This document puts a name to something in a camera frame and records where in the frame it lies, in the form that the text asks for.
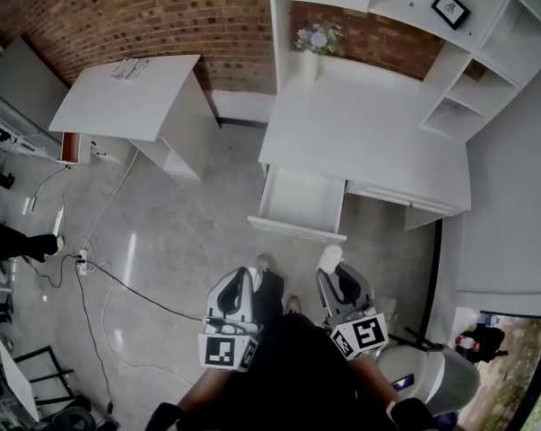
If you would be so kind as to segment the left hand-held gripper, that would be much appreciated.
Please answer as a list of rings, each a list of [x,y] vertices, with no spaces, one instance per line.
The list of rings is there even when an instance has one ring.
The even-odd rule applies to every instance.
[[[204,329],[198,334],[202,367],[247,372],[257,351],[260,326],[254,318],[254,268],[236,268],[211,289]]]

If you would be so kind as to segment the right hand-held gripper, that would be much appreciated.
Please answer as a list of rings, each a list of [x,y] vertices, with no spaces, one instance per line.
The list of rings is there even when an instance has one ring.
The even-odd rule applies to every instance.
[[[323,327],[346,360],[373,354],[388,344],[384,314],[376,310],[370,284],[360,272],[342,262],[339,276],[318,268],[316,279],[327,311]]]

